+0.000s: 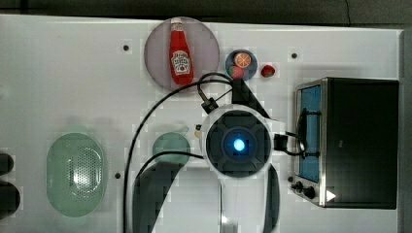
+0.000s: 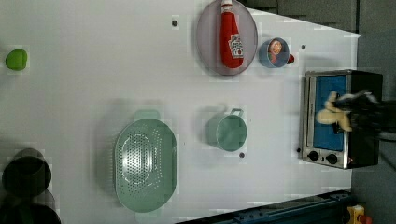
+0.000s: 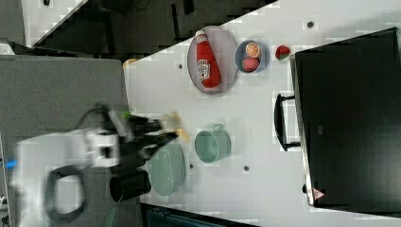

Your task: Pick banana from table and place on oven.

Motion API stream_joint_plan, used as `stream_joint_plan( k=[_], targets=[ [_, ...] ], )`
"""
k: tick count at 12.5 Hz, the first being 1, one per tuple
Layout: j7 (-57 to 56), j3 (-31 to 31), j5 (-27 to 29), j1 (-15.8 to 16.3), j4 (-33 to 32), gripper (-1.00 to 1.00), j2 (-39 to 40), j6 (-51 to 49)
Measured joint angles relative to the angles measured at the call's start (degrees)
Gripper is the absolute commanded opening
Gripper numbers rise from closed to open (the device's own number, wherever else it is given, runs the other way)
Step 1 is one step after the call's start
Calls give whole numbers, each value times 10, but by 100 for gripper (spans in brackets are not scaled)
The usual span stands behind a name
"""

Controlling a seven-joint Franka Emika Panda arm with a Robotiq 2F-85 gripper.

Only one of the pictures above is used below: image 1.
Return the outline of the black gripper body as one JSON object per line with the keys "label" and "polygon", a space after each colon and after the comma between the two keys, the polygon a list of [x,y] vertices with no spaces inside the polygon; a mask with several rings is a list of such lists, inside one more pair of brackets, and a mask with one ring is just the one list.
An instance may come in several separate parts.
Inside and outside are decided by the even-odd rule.
{"label": "black gripper body", "polygon": [[257,111],[263,117],[269,118],[266,110],[261,106],[255,95],[242,79],[232,81],[231,103],[249,107]]}

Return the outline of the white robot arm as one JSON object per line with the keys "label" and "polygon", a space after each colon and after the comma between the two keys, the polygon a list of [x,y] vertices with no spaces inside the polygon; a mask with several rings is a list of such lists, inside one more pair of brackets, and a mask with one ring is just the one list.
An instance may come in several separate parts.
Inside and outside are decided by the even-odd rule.
{"label": "white robot arm", "polygon": [[[197,156],[221,183],[221,233],[271,233],[279,217],[279,186],[273,166],[276,151],[286,145],[285,125],[271,119],[244,81],[232,80],[232,100],[208,113],[200,127]],[[156,161],[141,168],[132,193],[132,233],[152,233],[166,193],[184,168]]]}

